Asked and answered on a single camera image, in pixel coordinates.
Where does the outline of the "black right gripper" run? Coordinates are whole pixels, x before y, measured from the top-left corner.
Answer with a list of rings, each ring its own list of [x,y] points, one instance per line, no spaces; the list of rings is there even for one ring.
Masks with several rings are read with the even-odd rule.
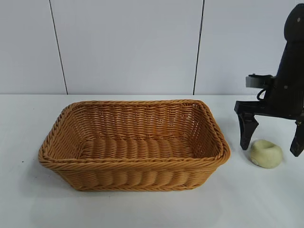
[[[298,157],[304,150],[304,91],[293,86],[278,85],[271,75],[249,75],[246,87],[261,88],[256,101],[236,101],[240,127],[240,146],[247,150],[259,123],[254,115],[296,120],[296,131],[290,152]]]

